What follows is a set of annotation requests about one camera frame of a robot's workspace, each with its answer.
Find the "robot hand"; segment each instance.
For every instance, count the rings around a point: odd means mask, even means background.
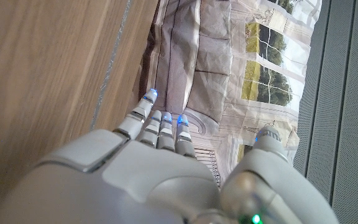
[[[92,131],[46,155],[0,206],[0,223],[189,223],[219,208],[211,171],[195,159],[186,116],[149,90],[113,132]]]
[[[195,159],[188,121],[154,111],[148,91],[113,132],[92,131],[45,156],[0,204],[0,223],[337,223],[323,196],[257,134],[221,192]]]

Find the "wooden panel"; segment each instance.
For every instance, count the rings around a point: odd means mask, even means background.
[[[121,42],[139,49],[120,45],[117,58],[125,55],[126,65],[140,62],[156,3],[132,0]],[[0,1],[0,198],[36,160],[90,130],[126,7],[118,0]],[[135,77],[116,70],[109,88],[130,95]]]
[[[132,91],[127,87],[133,86],[136,75],[132,74],[136,74],[139,69],[139,63],[134,65],[133,62],[140,62],[142,58],[157,2],[157,0],[135,1],[131,6],[126,23],[132,27],[124,29],[110,78],[110,83],[118,82],[120,85],[114,85],[114,88],[108,87],[106,90],[96,128],[113,130],[126,114],[128,101],[131,98],[128,91]],[[148,29],[144,29],[144,24],[138,22],[141,20],[149,24]]]

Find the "blue led light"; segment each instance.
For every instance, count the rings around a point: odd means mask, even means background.
[[[181,115],[179,115],[178,117],[178,124],[185,124],[185,125],[189,125],[188,121],[184,121],[183,118],[181,117]]]
[[[157,96],[158,93],[157,93],[156,90],[154,90],[154,89],[150,89],[150,90],[152,90],[152,91],[153,91],[153,94]]]

